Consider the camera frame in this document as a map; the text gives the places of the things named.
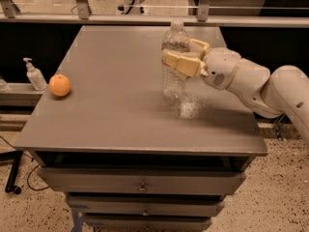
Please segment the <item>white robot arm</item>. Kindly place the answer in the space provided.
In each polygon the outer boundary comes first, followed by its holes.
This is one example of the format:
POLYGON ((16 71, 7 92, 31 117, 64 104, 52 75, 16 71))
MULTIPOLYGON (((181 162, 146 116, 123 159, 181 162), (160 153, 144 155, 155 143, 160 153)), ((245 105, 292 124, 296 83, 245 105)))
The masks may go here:
POLYGON ((210 87, 234 94, 265 118, 287 115, 309 143, 309 78, 301 69, 285 65, 272 72, 227 47, 195 39, 164 43, 161 60, 184 78, 199 76, 210 87))

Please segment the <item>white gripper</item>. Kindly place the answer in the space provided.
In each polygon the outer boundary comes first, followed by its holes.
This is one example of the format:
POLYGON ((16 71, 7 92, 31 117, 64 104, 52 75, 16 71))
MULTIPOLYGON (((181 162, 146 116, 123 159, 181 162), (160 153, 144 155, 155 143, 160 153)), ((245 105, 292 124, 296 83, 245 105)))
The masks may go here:
POLYGON ((209 43, 196 39, 190 39, 189 43, 191 52, 163 49, 162 63, 187 77, 201 75, 212 88, 226 89, 239 65, 240 55, 226 47, 211 49, 209 43))

